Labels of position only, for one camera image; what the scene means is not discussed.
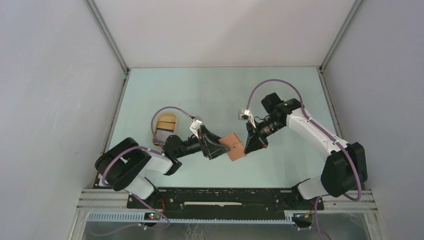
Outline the yellow oval tray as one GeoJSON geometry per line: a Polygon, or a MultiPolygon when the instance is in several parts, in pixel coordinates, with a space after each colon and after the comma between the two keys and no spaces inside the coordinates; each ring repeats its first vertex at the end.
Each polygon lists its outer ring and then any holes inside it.
{"type": "Polygon", "coordinates": [[[178,117],[174,112],[159,113],[153,121],[152,143],[157,147],[164,146],[167,138],[176,133],[177,122],[178,117]]]}

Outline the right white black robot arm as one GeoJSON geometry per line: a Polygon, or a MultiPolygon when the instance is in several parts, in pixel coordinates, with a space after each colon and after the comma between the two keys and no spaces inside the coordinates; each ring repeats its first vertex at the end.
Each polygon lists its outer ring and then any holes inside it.
{"type": "Polygon", "coordinates": [[[292,187],[290,201],[295,208],[304,209],[318,196],[339,197],[350,190],[361,189],[368,180],[368,171],[365,149],[360,143],[349,143],[329,132],[296,98],[284,101],[273,92],[264,97],[261,104],[267,112],[262,121],[256,121],[249,108],[239,112],[239,119],[247,120],[246,155],[267,148],[268,137],[288,127],[312,144],[324,160],[320,176],[292,187]]]}

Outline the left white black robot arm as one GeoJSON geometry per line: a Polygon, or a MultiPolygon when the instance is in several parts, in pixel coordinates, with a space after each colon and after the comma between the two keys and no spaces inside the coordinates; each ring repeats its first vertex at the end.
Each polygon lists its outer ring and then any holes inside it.
{"type": "Polygon", "coordinates": [[[173,175],[181,166],[179,158],[201,152],[213,160],[227,154],[231,148],[220,143],[221,137],[211,133],[201,125],[197,134],[187,140],[170,135],[161,152],[140,146],[132,137],[127,137],[112,149],[101,155],[94,167],[102,177],[102,184],[114,191],[126,191],[138,196],[145,208],[153,208],[158,202],[158,189],[142,170],[158,172],[165,176],[173,175]]]}

